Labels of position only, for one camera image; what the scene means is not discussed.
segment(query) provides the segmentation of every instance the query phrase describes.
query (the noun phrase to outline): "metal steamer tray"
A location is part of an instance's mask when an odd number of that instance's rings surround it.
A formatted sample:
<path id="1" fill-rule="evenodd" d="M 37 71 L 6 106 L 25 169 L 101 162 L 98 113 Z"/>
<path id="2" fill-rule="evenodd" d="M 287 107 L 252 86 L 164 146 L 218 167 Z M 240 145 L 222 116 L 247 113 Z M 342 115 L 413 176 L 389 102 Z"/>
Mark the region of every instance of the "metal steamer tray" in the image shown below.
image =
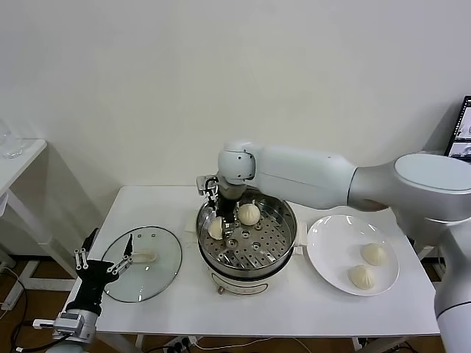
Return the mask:
<path id="1" fill-rule="evenodd" d="M 199 248 L 203 258 L 223 276 L 250 281 L 269 277 L 289 260 L 296 238 L 297 222 L 286 202 L 247 190 L 239 201 L 253 203 L 261 211 L 260 221 L 253 226 L 235 223 L 234 232 L 227 238 L 215 240 L 208 233 L 216 212 L 205 203 L 196 220 Z"/>

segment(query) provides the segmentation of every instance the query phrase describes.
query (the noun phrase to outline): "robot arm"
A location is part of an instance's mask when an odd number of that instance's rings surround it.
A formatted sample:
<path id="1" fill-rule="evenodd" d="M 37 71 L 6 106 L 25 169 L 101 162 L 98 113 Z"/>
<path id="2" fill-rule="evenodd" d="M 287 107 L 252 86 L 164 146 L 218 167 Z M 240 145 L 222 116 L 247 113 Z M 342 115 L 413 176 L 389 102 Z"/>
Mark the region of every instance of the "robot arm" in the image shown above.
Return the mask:
<path id="1" fill-rule="evenodd" d="M 132 235 L 127 242 L 123 257 L 118 263 L 101 260 L 88 260 L 93 239 L 98 229 L 87 238 L 81 249 L 75 250 L 76 270 L 82 280 L 75 299 L 67 304 L 65 311 L 55 320 L 37 319 L 33 321 L 36 329 L 53 329 L 53 343 L 35 349 L 14 347 L 18 352 L 37 352 L 47 349 L 47 353 L 83 353 L 85 346 L 93 341 L 96 320 L 102 313 L 105 285 L 115 282 L 132 264 Z"/>
<path id="2" fill-rule="evenodd" d="M 226 228 L 247 186 L 316 209 L 390 207 L 407 236 L 441 246 L 447 274 L 435 298 L 437 320 L 450 353 L 469 350 L 470 165 L 443 156 L 410 154 L 384 165 L 357 168 L 335 154 L 248 142 L 226 143 L 218 165 L 217 211 Z M 202 183 L 198 181 L 200 192 Z"/>

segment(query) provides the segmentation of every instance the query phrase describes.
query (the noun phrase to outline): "glass lid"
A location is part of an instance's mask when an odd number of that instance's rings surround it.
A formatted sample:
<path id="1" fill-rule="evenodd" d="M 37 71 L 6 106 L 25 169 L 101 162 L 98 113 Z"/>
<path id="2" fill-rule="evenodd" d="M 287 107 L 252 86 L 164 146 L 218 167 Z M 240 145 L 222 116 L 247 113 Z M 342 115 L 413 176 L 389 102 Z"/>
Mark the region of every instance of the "glass lid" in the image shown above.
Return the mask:
<path id="1" fill-rule="evenodd" d="M 130 235 L 132 264 L 117 281 L 105 287 L 105 293 L 120 302 L 137 303 L 158 295 L 170 285 L 180 270 L 182 247 L 164 228 L 141 227 L 118 238 L 102 260 L 119 263 Z"/>

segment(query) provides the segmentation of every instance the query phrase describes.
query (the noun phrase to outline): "glass cup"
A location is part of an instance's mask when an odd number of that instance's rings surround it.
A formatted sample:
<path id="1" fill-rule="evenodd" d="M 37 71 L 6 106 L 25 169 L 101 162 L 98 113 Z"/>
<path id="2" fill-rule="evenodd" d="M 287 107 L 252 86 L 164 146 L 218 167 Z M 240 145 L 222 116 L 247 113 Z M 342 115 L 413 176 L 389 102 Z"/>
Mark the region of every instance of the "glass cup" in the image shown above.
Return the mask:
<path id="1" fill-rule="evenodd" d="M 4 158 L 11 159 L 20 156 L 22 153 L 21 141 L 13 136 L 8 125 L 0 119 L 0 154 Z"/>

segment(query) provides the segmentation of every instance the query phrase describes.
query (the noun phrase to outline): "white table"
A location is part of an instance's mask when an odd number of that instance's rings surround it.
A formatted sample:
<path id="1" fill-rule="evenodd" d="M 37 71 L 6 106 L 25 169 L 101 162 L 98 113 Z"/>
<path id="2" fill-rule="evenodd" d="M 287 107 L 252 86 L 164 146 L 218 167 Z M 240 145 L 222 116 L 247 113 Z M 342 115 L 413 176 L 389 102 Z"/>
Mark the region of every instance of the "white table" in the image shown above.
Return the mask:
<path id="1" fill-rule="evenodd" d="M 7 200 L 7 204 L 20 216 L 29 228 L 29 235 L 38 245 L 58 262 L 74 278 L 75 274 L 71 255 L 56 241 L 45 226 L 35 217 L 35 215 L 25 206 L 25 204 L 10 190 L 10 186 L 20 177 L 26 168 L 36 159 L 36 157 L 46 148 L 44 140 L 25 140 L 24 152 L 22 155 L 5 159 L 0 157 L 0 199 Z M 15 261 L 4 252 L 0 252 L 0 262 L 2 266 L 13 267 Z M 20 280 L 26 289 L 38 290 L 70 290 L 73 280 L 70 279 L 35 279 L 30 278 L 38 267 L 38 261 L 29 261 L 20 275 Z M 23 288 L 16 283 L 10 291 L 2 310 L 12 310 L 21 296 Z"/>
<path id="2" fill-rule="evenodd" d="M 362 213 L 349 207 L 319 211 L 292 204 L 310 226 L 334 213 L 358 216 L 387 236 L 400 263 L 394 287 L 379 296 L 358 297 L 334 288 L 303 256 L 293 256 L 279 273 L 280 284 L 257 296 L 219 295 L 199 254 L 196 235 L 185 232 L 203 198 L 193 187 L 123 187 L 100 230 L 89 258 L 136 227 L 167 228 L 183 248 L 181 269 L 158 296 L 139 304 L 103 297 L 97 332 L 162 335 L 292 337 L 383 337 L 436 335 L 435 290 L 390 211 Z M 68 301 L 78 290 L 77 280 Z"/>

